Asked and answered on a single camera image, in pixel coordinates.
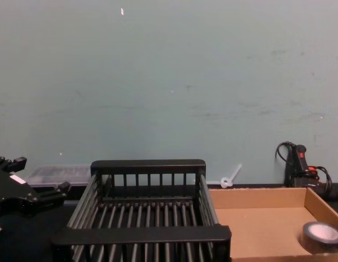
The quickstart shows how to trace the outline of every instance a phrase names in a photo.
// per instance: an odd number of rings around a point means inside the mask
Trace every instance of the open cardboard box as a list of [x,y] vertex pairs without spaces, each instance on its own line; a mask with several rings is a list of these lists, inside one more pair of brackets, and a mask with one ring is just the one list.
[[299,243],[303,225],[338,214],[306,188],[211,189],[220,224],[232,232],[232,262],[337,262],[336,254],[312,255]]

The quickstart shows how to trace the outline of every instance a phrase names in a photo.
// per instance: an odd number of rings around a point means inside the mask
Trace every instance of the power cord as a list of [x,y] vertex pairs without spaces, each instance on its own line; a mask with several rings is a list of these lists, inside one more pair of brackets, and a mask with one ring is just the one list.
[[286,159],[282,156],[282,154],[280,154],[280,148],[281,148],[282,146],[286,146],[286,147],[288,148],[289,153],[290,153],[291,148],[294,148],[296,145],[295,145],[294,143],[289,142],[289,141],[285,141],[285,142],[280,143],[280,144],[277,146],[276,156],[275,156],[275,157],[277,157],[277,154],[278,154],[279,157],[285,161],[285,163],[287,163],[287,164],[289,164],[289,165],[294,165],[293,163],[290,163],[288,160],[286,160]]
[[319,169],[321,172],[325,173],[325,175],[327,176],[327,182],[325,184],[324,194],[326,194],[326,196],[328,197],[330,195],[332,188],[333,188],[333,181],[331,180],[331,177],[329,176],[329,173],[328,173],[328,171],[325,167],[317,166],[317,169]]

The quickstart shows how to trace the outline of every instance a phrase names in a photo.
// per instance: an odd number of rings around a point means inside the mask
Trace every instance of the table surface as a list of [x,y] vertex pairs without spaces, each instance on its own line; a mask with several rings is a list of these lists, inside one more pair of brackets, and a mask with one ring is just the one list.
[[[338,212],[338,202],[328,203]],[[50,237],[65,227],[75,206],[66,205],[32,218],[7,215],[0,217],[0,262],[50,262]]]

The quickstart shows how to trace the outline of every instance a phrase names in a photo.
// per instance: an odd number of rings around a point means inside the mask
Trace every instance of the teal wall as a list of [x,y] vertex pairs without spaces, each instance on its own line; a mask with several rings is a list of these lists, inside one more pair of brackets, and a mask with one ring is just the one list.
[[338,182],[338,0],[0,0],[0,156],[25,175],[202,158],[280,183],[283,140]]

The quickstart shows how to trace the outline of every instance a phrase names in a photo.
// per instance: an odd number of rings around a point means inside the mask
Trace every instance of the dish rack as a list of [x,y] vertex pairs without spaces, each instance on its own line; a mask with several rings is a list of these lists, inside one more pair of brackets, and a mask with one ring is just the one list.
[[52,239],[54,262],[230,261],[200,159],[100,160],[68,225]]

